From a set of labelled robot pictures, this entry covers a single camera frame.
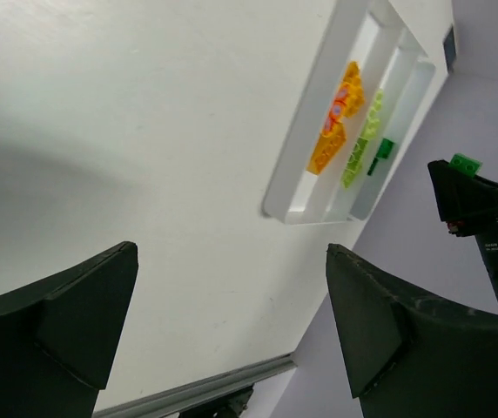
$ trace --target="green lego brick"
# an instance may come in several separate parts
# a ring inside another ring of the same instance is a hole
[[[375,159],[371,163],[371,166],[369,167],[369,171],[367,172],[367,176],[372,176],[373,175],[374,169],[375,169],[375,167],[377,166],[378,163],[379,163],[379,159],[375,157]]]
[[[394,148],[394,142],[388,138],[383,138],[377,151],[377,158],[388,159]]]
[[[450,166],[459,172],[463,172],[468,177],[475,177],[475,174],[482,166],[482,162],[466,157],[463,154],[455,154],[450,160]]]
[[[377,113],[379,113],[380,109],[382,109],[383,95],[384,92],[382,90],[378,90],[375,94],[373,102],[369,108],[369,113],[367,114],[363,130],[361,131],[360,137],[357,139],[357,142],[353,147],[352,155],[350,155],[346,169],[342,173],[340,182],[345,188],[348,188],[360,173],[361,168],[363,167],[361,160],[363,159],[365,149],[369,145],[369,141],[377,136],[377,131],[380,126],[380,119],[377,116]]]

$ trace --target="gray wall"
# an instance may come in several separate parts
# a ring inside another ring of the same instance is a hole
[[[498,313],[474,239],[438,219],[427,163],[462,152],[498,181],[498,4],[455,2],[461,56],[354,250],[450,300]],[[299,368],[272,418],[360,417],[325,300],[297,349]]]

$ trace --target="yellow lego brick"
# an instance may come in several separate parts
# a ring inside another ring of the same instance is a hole
[[[346,143],[346,129],[342,117],[350,118],[365,103],[365,95],[361,86],[360,67],[355,61],[349,63],[338,92],[326,116],[319,140],[307,170],[319,175],[330,163],[336,152]]]
[[[346,129],[342,123],[336,124],[332,135],[328,137],[321,135],[315,146],[307,170],[313,174],[319,175],[334,158],[340,148],[344,146],[346,140]]]

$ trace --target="white shelf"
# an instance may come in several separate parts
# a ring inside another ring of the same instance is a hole
[[[374,209],[381,192],[384,190],[387,179],[390,177],[394,162],[401,156],[403,141],[407,137],[409,126],[414,119],[417,109],[420,107],[427,88],[434,77],[434,66],[420,60],[413,68],[412,74],[407,81],[406,87],[400,95],[394,114],[390,118],[388,127],[383,133],[384,138],[391,139],[395,145],[388,159],[380,159],[375,167],[373,175],[364,176],[363,184],[359,194],[354,200],[350,214],[356,219],[367,219]]]
[[[382,138],[401,144],[407,128],[416,119],[418,103],[426,95],[435,71],[435,65],[388,0],[371,2],[367,10],[358,11],[354,18],[360,19],[360,26],[350,46],[343,3],[338,2],[331,17],[264,200],[264,211],[287,224],[344,222],[368,216],[384,190],[397,150],[389,160],[378,164],[373,176],[367,176],[367,169]],[[341,77],[351,61],[360,66],[366,105],[352,118],[344,119],[347,141],[317,176],[306,167]],[[379,88],[384,97],[378,136],[369,141],[362,158],[363,168],[345,189],[340,183],[341,175],[365,124],[370,99]]]

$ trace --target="black bracket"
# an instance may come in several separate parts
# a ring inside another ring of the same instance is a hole
[[[188,409],[179,418],[239,418],[247,409],[251,395],[252,386]]]

